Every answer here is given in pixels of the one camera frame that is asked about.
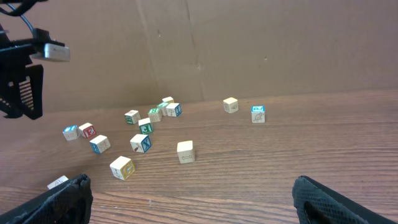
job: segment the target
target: black cable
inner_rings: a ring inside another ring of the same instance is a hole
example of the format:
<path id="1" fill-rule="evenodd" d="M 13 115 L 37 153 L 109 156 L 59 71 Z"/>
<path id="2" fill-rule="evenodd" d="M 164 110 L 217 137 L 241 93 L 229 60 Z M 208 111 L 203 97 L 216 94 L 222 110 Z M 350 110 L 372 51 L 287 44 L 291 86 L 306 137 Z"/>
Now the black cable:
<path id="1" fill-rule="evenodd" d="M 12 4 L 10 4 L 10 3 L 7 3 L 7 5 L 8 5 L 8 7 L 10 7 L 12 10 L 16 10 L 16 8 L 12 5 Z M 26 23 L 26 25 L 29 27 L 29 29 L 30 29 L 30 31 L 33 33 L 33 26 L 32 26 L 32 24 L 26 19 L 26 17 L 24 16 L 24 15 L 20 15 L 19 17 L 21 17 L 21 19 Z"/>
<path id="2" fill-rule="evenodd" d="M 4 13 L 5 15 L 8 15 L 8 16 L 21 16 L 25 12 L 27 12 L 29 9 L 31 9 L 31 7 L 33 7 L 33 5 L 37 1 L 38 0 L 23 0 L 22 4 L 20 6 L 18 6 L 17 9 L 15 9 L 11 12 L 7 12 L 3 8 L 0 7 L 0 12 Z"/>

